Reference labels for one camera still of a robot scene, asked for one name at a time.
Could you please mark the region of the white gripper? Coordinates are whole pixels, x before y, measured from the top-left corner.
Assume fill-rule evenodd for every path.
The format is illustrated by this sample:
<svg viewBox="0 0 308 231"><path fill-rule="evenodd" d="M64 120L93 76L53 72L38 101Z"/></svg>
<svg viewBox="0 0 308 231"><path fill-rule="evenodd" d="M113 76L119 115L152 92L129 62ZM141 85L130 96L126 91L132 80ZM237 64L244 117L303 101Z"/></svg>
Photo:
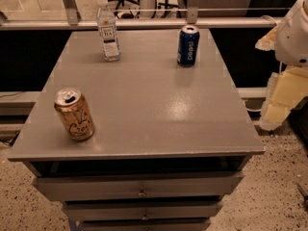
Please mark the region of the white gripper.
<svg viewBox="0 0 308 231"><path fill-rule="evenodd" d="M278 27L275 26L255 44L259 50L275 49L275 39ZM265 103L261 109L259 126L266 131L280 127L289 116L291 109L308 95L308 68L288 66L279 76L270 103Z"/></svg>

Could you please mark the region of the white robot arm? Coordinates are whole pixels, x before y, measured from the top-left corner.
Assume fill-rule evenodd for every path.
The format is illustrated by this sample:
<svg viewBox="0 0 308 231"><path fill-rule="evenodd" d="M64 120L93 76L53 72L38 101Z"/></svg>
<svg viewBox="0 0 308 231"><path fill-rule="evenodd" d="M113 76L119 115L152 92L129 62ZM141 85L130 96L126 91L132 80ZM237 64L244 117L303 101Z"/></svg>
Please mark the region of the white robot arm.
<svg viewBox="0 0 308 231"><path fill-rule="evenodd" d="M273 50L276 60L286 65L285 70L271 74L261 108L259 126L271 131L308 96L308 0L297 0L255 47Z"/></svg>

